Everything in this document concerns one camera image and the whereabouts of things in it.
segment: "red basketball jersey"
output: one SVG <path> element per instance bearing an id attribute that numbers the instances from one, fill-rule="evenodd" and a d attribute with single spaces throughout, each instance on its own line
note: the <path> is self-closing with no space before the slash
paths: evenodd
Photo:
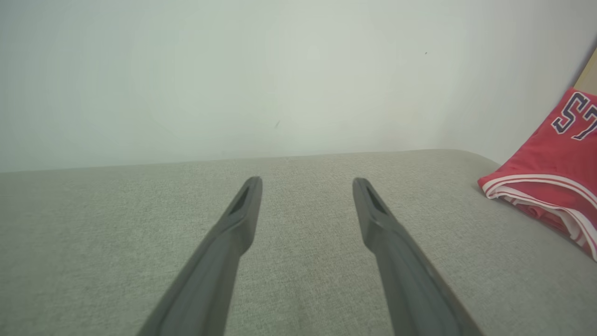
<path id="1" fill-rule="evenodd" d="M 510 160 L 478 183 L 487 197 L 570 235 L 597 261 L 597 96 L 569 89 Z"/>

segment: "jersey number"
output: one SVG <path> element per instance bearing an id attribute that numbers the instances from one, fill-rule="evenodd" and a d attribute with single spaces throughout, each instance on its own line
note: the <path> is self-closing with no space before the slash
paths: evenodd
<path id="1" fill-rule="evenodd" d="M 556 118 L 552 122 L 553 129 L 558 132 L 558 134 L 564 134 L 566 131 L 574 124 L 575 114 L 582 114 L 582 110 L 584 107 L 589 103 L 589 98 L 583 95 L 580 92 L 576 92 L 572 95 L 566 107 L 562 110 L 561 117 Z M 579 134 L 573 136 L 572 138 L 575 140 L 582 140 L 586 138 L 592 131 L 597 129 L 597 107 L 595 105 L 591 105 L 589 109 L 584 113 L 583 119 L 589 121 L 591 119 L 595 119 L 595 121 L 584 131 L 580 132 Z"/>

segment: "white stripe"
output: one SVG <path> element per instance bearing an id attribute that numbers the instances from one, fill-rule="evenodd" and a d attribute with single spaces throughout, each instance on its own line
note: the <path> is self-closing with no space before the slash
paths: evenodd
<path id="1" fill-rule="evenodd" d="M 538 200 L 533 196 L 527 195 L 522 191 L 510 187 L 498 187 L 495 190 L 495 192 L 488 197 L 496 198 L 499 196 L 510 196 L 514 198 L 519 198 L 521 200 L 537 203 L 539 206 L 546 206 L 552 209 L 560 209 L 568 212 L 573 218 L 576 219 L 576 222 L 579 224 L 580 229 L 583 231 L 583 234 L 586 237 L 591 237 L 591 239 L 587 239 L 587 242 L 589 243 L 589 247 L 591 248 L 593 260 L 597 261 L 597 251 L 595 250 L 597 248 L 597 246 L 595 246 L 595 243 L 597 243 L 597 240 L 595 239 L 597 237 L 597 231 L 595 230 L 591 222 L 581 212 L 574 209 L 569 209 L 567 207 L 561 207 L 555 204 Z"/>
<path id="2" fill-rule="evenodd" d="M 553 184 L 553 185 L 559 185 L 560 187 L 564 187 L 566 189 L 570 189 L 572 191 L 575 191 L 577 194 L 581 195 L 582 197 L 584 197 L 587 201 L 589 201 L 589 203 L 591 203 L 591 205 L 593 205 L 593 207 L 597 210 L 597 202 L 592 200 L 591 198 L 589 198 L 587 196 L 587 194 L 585 193 L 581 193 L 579 192 L 579 190 L 571 187 L 568 184 L 564 184 L 564 183 L 560 183 L 560 182 L 554 182 L 554 181 L 550 181 L 550 180 L 543 180 L 543 179 L 517 179 L 517 180 L 508 180 L 508 181 L 501 181 L 495 185 L 493 185 L 491 187 L 491 189 L 487 190 L 485 192 L 485 194 L 491 194 L 496 188 L 501 187 L 504 184 L 514 184 L 514 183 L 520 183 L 520 182 L 541 182 L 541 183 L 547 183 L 547 184 Z"/>
<path id="3" fill-rule="evenodd" d="M 570 233 L 570 238 L 573 239 L 573 240 L 577 240 L 578 235 L 580 234 L 580 228 L 578 227 L 578 223 L 576 223 L 576 221 L 574 220 L 574 218 L 572 218 L 572 216 L 570 216 L 569 214 L 567 214 L 565 211 L 551 209 L 551 208 L 548 208 L 546 206 L 539 205 L 537 203 L 533 203 L 533 202 L 529 202 L 529 201 L 523 201 L 523 200 L 520 200 L 518 198 L 515 198 L 515 200 L 516 200 L 515 204 L 524 204 L 524 205 L 530 205 L 530 206 L 538 206 L 541 209 L 543 209 L 543 210 L 545 210 L 545 211 L 547 211 L 549 213 L 552 213 L 552 214 L 556 215 L 557 217 L 559 217 L 562 220 L 562 223 L 568 229 L 568 233 Z"/>
<path id="4" fill-rule="evenodd" d="M 496 182 L 501 182 L 504 180 L 508 180 L 508 179 L 524 179 L 524 178 L 542 178 L 542 179 L 554 179 L 554 180 L 558 180 L 558 181 L 562 181 L 565 183 L 570 184 L 571 186 L 574 186 L 576 188 L 578 188 L 579 190 L 583 191 L 587 196 L 589 196 L 589 198 L 592 199 L 592 204 L 597 208 L 597 197 L 595 197 L 595 195 L 588 190 L 584 185 L 571 180 L 569 178 L 565 178 L 562 176 L 558 176 L 558 175 L 550 175 L 550 174 L 520 174 L 520 175 L 508 175 L 508 176 L 504 176 L 504 177 L 500 177 L 497 179 L 493 179 L 489 182 L 487 182 L 486 184 L 483 184 L 483 191 L 486 192 L 487 188 L 489 188 L 492 184 L 496 183 Z"/>

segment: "wooden panel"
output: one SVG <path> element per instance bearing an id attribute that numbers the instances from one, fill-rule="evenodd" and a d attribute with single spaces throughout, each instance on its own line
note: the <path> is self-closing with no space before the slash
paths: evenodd
<path id="1" fill-rule="evenodd" d="M 574 88 L 582 92 L 597 94 L 597 50 L 591 56 L 587 66 L 584 67 Z"/>

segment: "gray fabric couch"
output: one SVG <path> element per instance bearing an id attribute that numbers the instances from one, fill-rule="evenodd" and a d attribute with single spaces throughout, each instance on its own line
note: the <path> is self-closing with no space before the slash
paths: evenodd
<path id="1" fill-rule="evenodd" d="M 263 178 L 227 335 L 391 335 L 352 179 L 371 181 L 487 335 L 597 334 L 597 265 L 426 150 L 0 174 L 0 334 L 134 335 L 246 178 Z"/>

